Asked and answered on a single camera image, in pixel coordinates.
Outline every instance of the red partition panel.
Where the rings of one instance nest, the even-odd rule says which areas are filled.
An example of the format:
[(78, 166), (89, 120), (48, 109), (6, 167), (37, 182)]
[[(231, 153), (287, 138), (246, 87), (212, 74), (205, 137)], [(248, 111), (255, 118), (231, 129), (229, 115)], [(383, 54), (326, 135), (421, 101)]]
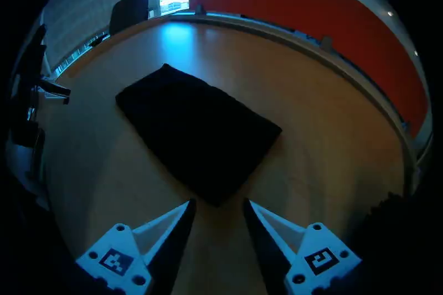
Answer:
[(238, 13), (307, 33), (333, 38), (333, 47), (358, 65), (385, 92), (413, 137), (427, 99), (414, 64), (391, 30), (357, 0), (189, 0), (191, 9)]

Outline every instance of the black cloth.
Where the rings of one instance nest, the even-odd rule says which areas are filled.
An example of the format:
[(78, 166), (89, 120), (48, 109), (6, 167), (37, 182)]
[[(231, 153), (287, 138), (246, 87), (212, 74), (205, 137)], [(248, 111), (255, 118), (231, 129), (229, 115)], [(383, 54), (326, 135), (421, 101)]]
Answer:
[(239, 189), (281, 132), (222, 90), (168, 64), (116, 101), (167, 169), (216, 206)]

